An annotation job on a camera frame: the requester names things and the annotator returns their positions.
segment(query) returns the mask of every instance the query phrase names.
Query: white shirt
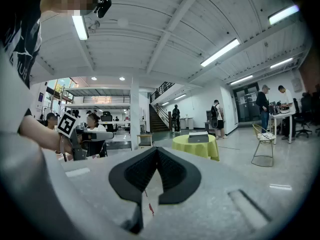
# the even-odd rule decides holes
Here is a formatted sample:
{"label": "white shirt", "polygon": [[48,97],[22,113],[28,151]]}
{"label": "white shirt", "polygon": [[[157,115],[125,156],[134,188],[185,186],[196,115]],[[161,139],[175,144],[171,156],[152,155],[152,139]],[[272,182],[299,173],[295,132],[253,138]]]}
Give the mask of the white shirt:
{"label": "white shirt", "polygon": [[222,120],[220,104],[218,104],[218,105],[213,105],[213,106],[216,107],[216,109],[217,109],[218,112],[219,112],[219,115],[218,115],[217,119],[218,119],[218,120]]}
{"label": "white shirt", "polygon": [[285,89],[284,92],[284,102],[287,104],[292,103],[292,105],[289,107],[289,111],[290,113],[296,113],[294,99],[292,98],[291,91],[289,91],[288,89]]}
{"label": "white shirt", "polygon": [[102,124],[99,124],[98,127],[94,127],[93,129],[88,128],[87,131],[89,132],[106,132],[106,128]]}

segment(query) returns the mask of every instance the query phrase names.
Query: balcony railing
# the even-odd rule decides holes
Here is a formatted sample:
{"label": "balcony railing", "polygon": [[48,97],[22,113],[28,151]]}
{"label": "balcony railing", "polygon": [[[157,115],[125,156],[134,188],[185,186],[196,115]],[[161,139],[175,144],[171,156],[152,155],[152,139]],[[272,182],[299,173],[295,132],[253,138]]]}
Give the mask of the balcony railing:
{"label": "balcony railing", "polygon": [[157,88],[156,91],[150,96],[150,103],[152,103],[161,94],[163,94],[167,90],[169,90],[173,85],[174,85],[174,83],[172,83],[172,82],[164,82],[163,84],[161,84],[161,86],[159,88]]}

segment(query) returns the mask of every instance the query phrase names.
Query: box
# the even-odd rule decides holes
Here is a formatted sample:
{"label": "box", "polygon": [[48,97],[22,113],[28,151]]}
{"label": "box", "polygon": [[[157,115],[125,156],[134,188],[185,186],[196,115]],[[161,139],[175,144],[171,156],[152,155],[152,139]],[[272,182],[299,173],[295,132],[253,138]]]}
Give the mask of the box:
{"label": "box", "polygon": [[199,132],[190,132],[188,143],[207,143],[209,142],[208,132],[199,131]]}

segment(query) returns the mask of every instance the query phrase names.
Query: staircase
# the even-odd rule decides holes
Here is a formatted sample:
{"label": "staircase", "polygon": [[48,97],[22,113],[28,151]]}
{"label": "staircase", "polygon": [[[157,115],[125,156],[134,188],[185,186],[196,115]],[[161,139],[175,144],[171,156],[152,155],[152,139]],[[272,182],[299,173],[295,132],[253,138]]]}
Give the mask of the staircase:
{"label": "staircase", "polygon": [[150,113],[150,126],[151,132],[167,132],[169,128],[166,124],[162,121],[160,116],[157,114],[155,109],[149,104],[149,113]]}

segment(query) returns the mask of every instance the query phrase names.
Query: man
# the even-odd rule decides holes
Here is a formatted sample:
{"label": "man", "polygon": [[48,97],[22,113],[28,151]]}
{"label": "man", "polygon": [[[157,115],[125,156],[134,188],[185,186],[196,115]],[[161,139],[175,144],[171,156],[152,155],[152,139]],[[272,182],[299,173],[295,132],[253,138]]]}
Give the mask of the man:
{"label": "man", "polygon": [[174,109],[172,110],[172,117],[176,120],[176,125],[172,133],[181,133],[180,131],[180,110],[178,109],[178,105],[174,105]]}
{"label": "man", "polygon": [[[41,14],[47,11],[56,13],[89,14],[98,4],[98,0],[15,0],[8,4],[1,4],[3,10],[1,22],[0,42],[4,47],[9,61],[27,87],[30,87],[30,72],[39,53],[41,45]],[[22,136],[28,137],[42,148],[54,151],[60,150],[61,139],[58,132],[39,123],[26,112],[19,128]],[[64,150],[72,152],[69,141],[65,141]]]}
{"label": "man", "polygon": [[213,107],[215,107],[217,109],[217,111],[218,111],[218,116],[217,116],[218,124],[217,124],[216,129],[214,130],[215,138],[216,139],[219,138],[217,130],[220,130],[221,138],[228,139],[228,137],[225,135],[224,111],[223,111],[222,107],[220,107],[219,101],[217,99],[214,101]]}
{"label": "man", "polygon": [[[284,103],[281,104],[281,108],[289,107],[289,112],[295,114],[296,113],[296,108],[294,105],[294,99],[292,98],[291,92],[284,88],[282,85],[279,85],[278,90],[280,93],[284,94]],[[294,115],[291,115],[292,117],[292,136],[291,139],[295,140],[296,136],[296,120]],[[287,140],[289,138],[289,133],[290,133],[290,117],[286,117],[284,119],[286,128],[284,129],[284,136],[282,137],[283,140]]]}
{"label": "man", "polygon": [[97,110],[96,110],[96,109],[93,110],[93,113],[96,115],[96,117],[98,118],[98,120],[101,119],[100,116],[97,115]]}
{"label": "man", "polygon": [[262,133],[265,133],[267,130],[269,122],[269,101],[267,100],[266,94],[269,92],[270,88],[265,84],[262,86],[262,91],[258,92],[255,103],[259,106],[261,114],[261,124],[262,124]]}

